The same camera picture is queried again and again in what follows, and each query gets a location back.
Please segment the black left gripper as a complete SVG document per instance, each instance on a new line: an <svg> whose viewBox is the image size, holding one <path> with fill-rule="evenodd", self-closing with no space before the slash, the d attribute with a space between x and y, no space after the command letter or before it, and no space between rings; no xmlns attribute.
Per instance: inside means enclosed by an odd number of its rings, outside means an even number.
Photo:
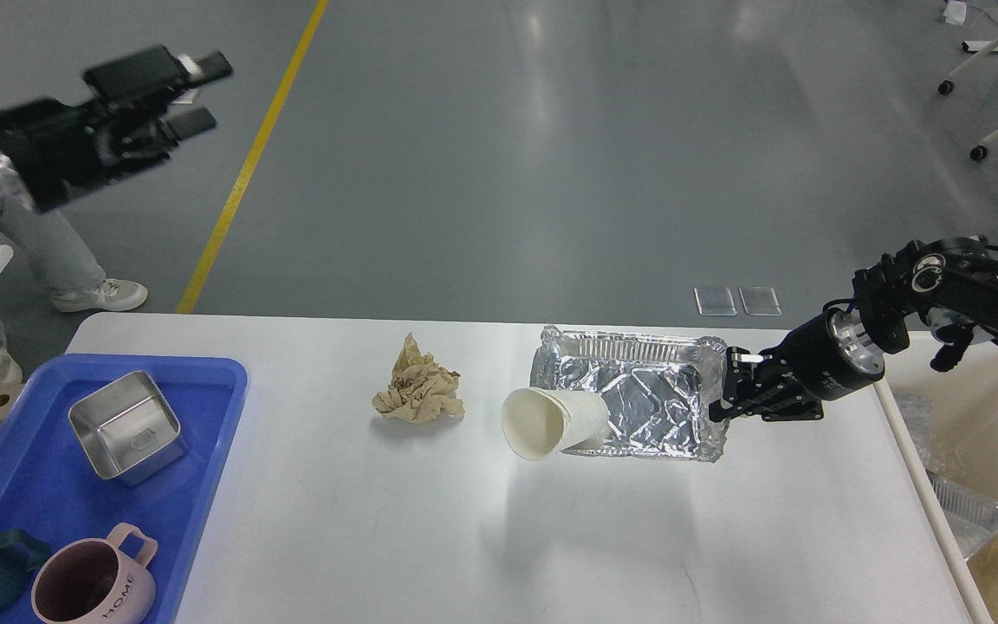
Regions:
<svg viewBox="0 0 998 624"><path fill-rule="evenodd" d="M0 110L0 153L37 211L59 209L162 165L175 145L217 127L206 107L162 114L134 107L170 104L231 75L232 64L218 50L191 56L147 48L124 55L83 72L102 104L40 98Z"/></svg>

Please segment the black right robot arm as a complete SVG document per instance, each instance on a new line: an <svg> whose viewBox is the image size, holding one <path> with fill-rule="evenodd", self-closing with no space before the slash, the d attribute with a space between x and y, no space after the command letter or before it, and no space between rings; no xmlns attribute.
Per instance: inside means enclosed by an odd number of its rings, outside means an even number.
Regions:
<svg viewBox="0 0 998 624"><path fill-rule="evenodd" d="M775 347L729 348L710 421L823 418L829 400L884 378L885 356L910 347L913 315L940 344L930 363L937 372L953 370L975 342L998 347L998 246L985 237L912 241L857 271L850 296L825 303Z"/></svg>

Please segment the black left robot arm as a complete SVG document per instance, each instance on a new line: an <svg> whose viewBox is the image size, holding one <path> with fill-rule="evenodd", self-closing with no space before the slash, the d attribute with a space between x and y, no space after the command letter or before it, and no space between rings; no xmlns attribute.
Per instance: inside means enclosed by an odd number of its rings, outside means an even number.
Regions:
<svg viewBox="0 0 998 624"><path fill-rule="evenodd" d="M0 110L0 209L36 213L162 165L182 142L213 130L206 107L171 112L184 94L232 75L221 51L174 55L153 46L88 68L80 104L38 98Z"/></svg>

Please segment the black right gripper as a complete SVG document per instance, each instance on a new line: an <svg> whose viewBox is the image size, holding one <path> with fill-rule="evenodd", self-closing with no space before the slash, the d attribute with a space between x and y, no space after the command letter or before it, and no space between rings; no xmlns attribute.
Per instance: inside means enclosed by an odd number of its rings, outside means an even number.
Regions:
<svg viewBox="0 0 998 624"><path fill-rule="evenodd" d="M842 399L884 375L883 351L859 315L827 309L789 332L773 350L729 348L723 398L710 403L709 419L820 421L821 402Z"/></svg>

